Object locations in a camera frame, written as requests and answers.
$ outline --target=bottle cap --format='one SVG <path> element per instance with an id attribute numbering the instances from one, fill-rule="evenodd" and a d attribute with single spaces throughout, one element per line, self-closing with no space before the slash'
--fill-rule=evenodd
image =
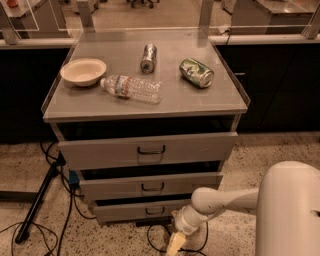
<path id="1" fill-rule="evenodd" d="M 100 86 L 101 86 L 102 89 L 105 89 L 104 88 L 104 81 L 105 80 L 106 80 L 105 78 L 101 78 L 101 80 L 100 80 Z"/>

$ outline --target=drawer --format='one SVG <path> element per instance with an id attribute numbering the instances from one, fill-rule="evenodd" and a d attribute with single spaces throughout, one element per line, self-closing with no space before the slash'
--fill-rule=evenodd
<path id="1" fill-rule="evenodd" d="M 59 148 L 73 170 L 226 160 L 236 132 L 65 141 Z"/>
<path id="2" fill-rule="evenodd" d="M 88 200 L 137 198 L 192 193 L 198 187 L 218 188 L 219 173 L 188 173 L 120 179 L 84 180 L 82 194 Z"/>
<path id="3" fill-rule="evenodd" d="M 171 217 L 174 210 L 189 204 L 189 198 L 121 205 L 100 203 L 95 205 L 93 211 L 99 224 L 164 218 Z"/>

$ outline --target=countertop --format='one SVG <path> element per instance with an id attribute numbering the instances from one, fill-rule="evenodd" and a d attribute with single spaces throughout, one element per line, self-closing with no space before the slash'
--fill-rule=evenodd
<path id="1" fill-rule="evenodd" d="M 143 74 L 140 61 L 147 43 L 158 49 L 152 74 Z M 161 82 L 162 101 L 150 105 L 110 96 L 97 84 L 79 88 L 63 79 L 44 113 L 45 122 L 76 122 L 131 118 L 242 114 L 247 105 L 208 38 L 198 29 L 159 29 L 86 33 L 70 60 L 97 58 L 107 74 L 130 75 Z M 192 57 L 214 72 L 212 85 L 197 89 L 181 77 L 179 65 Z"/>
<path id="2" fill-rule="evenodd" d="M 318 7 L 319 0 L 292 0 L 292 1 L 270 1 L 256 0 L 263 8 L 272 14 L 313 14 Z"/>

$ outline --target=aluminum can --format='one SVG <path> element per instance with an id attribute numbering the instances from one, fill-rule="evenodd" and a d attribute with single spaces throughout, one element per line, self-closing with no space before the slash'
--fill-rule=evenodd
<path id="1" fill-rule="evenodd" d="M 180 64 L 181 74 L 199 88 L 209 87 L 213 80 L 214 72 L 199 61 L 186 58 Z"/>
<path id="2" fill-rule="evenodd" d="M 141 70 L 143 73 L 152 73 L 157 61 L 157 47 L 154 44 L 147 44 L 141 60 Z"/>

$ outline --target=drawer handle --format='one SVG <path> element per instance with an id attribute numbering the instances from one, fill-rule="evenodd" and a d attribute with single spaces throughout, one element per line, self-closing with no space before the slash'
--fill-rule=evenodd
<path id="1" fill-rule="evenodd" d="M 146 208 L 146 215 L 162 215 L 164 214 L 164 206 L 162 206 L 162 209 L 159 212 L 149 212 L 148 208 Z"/>
<path id="2" fill-rule="evenodd" d="M 145 188 L 144 187 L 144 184 L 141 184 L 141 189 L 142 189 L 142 191 L 161 191 L 161 190 L 163 190 L 164 189 L 164 183 L 162 182 L 161 183 L 161 187 L 160 188 Z"/>
<path id="3" fill-rule="evenodd" d="M 166 152 L 166 146 L 162 146 L 162 150 L 155 150 L 155 151 L 141 151 L 140 147 L 138 147 L 138 153 L 140 155 L 161 155 Z"/>

